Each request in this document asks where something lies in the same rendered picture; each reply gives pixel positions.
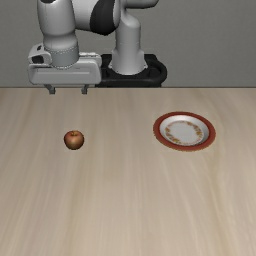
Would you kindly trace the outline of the red-rimmed white plate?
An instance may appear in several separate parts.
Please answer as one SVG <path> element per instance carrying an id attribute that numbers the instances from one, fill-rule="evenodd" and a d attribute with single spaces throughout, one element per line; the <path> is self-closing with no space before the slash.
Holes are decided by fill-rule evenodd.
<path id="1" fill-rule="evenodd" d="M 170 112 L 160 116 L 153 125 L 153 133 L 164 146 L 185 152 L 203 150 L 216 138 L 212 123 L 191 112 Z"/>

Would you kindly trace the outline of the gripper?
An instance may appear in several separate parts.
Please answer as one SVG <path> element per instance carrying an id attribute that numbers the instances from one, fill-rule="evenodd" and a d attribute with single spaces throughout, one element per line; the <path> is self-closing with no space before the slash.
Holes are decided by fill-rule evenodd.
<path id="1" fill-rule="evenodd" d="M 44 85 L 50 95 L 56 92 L 52 85 L 84 85 L 81 93 L 87 95 L 89 85 L 101 82 L 101 56 L 80 52 L 78 45 L 51 50 L 40 43 L 31 48 L 28 61 L 29 81 Z"/>

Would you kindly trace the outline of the red apple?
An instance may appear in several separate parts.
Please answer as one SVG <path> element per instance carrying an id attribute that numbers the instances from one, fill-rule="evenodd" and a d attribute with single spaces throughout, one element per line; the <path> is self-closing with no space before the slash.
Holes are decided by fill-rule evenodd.
<path id="1" fill-rule="evenodd" d="M 78 150 L 84 144 L 84 135 L 78 130 L 72 130 L 64 135 L 64 143 L 70 150 Z"/>

